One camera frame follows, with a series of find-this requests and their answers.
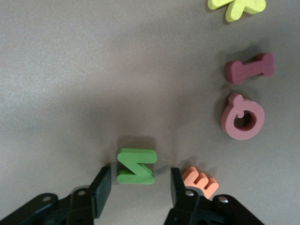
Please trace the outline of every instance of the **bolt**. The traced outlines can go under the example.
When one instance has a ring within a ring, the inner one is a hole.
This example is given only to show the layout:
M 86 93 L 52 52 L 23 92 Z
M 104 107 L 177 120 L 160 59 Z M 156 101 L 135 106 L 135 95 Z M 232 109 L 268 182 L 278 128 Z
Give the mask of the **bolt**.
M 191 190 L 186 190 L 187 196 L 194 196 L 194 193 Z
M 224 196 L 220 196 L 218 199 L 221 203 L 229 203 L 228 199 Z

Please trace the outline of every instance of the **gray tabletop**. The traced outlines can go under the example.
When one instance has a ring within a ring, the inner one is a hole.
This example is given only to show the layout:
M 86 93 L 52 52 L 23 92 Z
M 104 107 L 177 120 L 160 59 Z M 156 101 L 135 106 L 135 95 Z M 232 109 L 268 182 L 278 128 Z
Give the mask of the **gray tabletop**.
M 170 167 L 196 166 L 269 225 L 300 223 L 300 3 L 269 0 L 233 23 L 204 0 L 0 2 L 0 219 L 68 195 L 112 165 L 95 224 L 161 225 Z M 224 66 L 272 52 L 272 77 Z M 258 135 L 220 127 L 229 94 L 260 104 Z M 153 185 L 116 182 L 121 147 L 153 148 Z

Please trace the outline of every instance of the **table surface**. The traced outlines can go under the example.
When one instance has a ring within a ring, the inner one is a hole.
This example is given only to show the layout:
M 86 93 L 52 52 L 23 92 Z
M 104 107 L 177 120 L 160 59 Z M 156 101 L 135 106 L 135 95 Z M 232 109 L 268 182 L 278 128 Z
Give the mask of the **table surface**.
M 0 219 L 44 192 L 68 195 L 112 166 L 95 224 L 161 225 L 170 167 L 194 165 L 265 224 L 300 210 L 300 3 L 224 20 L 204 0 L 0 2 Z M 272 77 L 226 81 L 224 66 L 272 52 Z M 260 104 L 263 128 L 230 138 L 231 93 Z M 153 185 L 116 182 L 118 149 L 153 148 Z

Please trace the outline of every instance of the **gray surface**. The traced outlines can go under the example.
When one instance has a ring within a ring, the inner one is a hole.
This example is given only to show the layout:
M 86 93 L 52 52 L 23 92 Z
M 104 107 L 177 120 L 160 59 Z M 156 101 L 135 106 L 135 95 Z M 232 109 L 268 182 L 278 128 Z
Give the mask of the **gray surface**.
M 300 4 L 224 21 L 199 0 L 0 2 L 0 218 L 44 192 L 63 198 L 112 163 L 95 224 L 161 225 L 169 166 L 195 165 L 264 223 L 300 223 Z M 272 52 L 271 78 L 229 85 L 224 65 Z M 260 133 L 220 128 L 234 91 L 265 110 Z M 118 185 L 119 147 L 155 147 L 156 183 Z

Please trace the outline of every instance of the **screw head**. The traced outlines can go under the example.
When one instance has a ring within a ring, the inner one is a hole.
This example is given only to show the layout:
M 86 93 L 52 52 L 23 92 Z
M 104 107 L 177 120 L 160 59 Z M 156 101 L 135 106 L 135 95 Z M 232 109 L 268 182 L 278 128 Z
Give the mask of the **screw head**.
M 221 203 L 229 203 L 228 199 L 224 196 L 220 196 L 220 197 L 218 197 L 218 199 Z
M 194 196 L 194 193 L 191 190 L 186 190 L 187 196 Z

